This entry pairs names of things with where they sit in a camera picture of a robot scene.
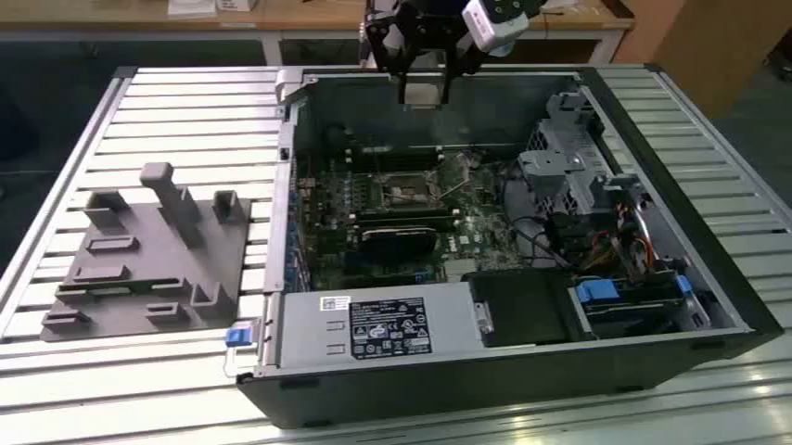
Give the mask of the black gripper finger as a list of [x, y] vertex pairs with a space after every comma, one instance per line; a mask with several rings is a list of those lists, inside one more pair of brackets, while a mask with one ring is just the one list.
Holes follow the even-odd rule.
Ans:
[[407, 102], [411, 60], [404, 48], [404, 35], [396, 17], [372, 18], [364, 24], [367, 41], [380, 72], [387, 72], [396, 83], [397, 102]]
[[444, 68], [444, 88], [441, 102], [451, 98], [453, 81], [465, 74], [475, 74], [481, 67], [481, 50], [471, 32], [453, 36], [444, 48], [447, 65]]

